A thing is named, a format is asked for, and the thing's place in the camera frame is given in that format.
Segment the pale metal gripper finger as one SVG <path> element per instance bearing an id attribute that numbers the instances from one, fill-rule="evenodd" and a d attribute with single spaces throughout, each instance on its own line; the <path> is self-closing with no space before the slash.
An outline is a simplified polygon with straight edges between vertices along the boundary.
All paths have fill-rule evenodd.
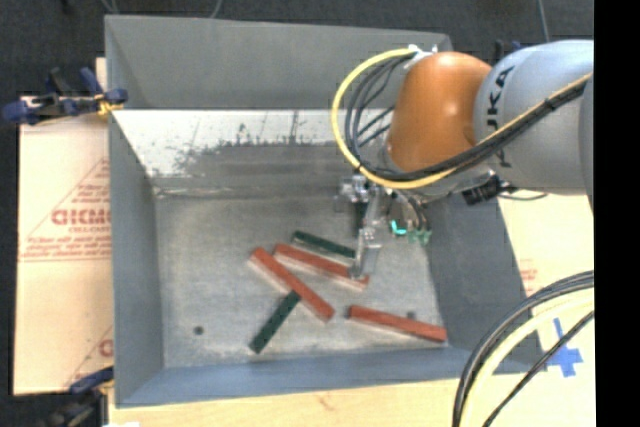
<path id="1" fill-rule="evenodd" d="M 375 271 L 382 240 L 376 230 L 362 230 L 360 233 L 360 275 L 368 276 Z"/>
<path id="2" fill-rule="evenodd" d="M 360 229 L 357 236 L 354 261 L 349 269 L 352 279 L 360 279 L 366 274 L 366 260 L 370 233 L 368 229 Z"/>

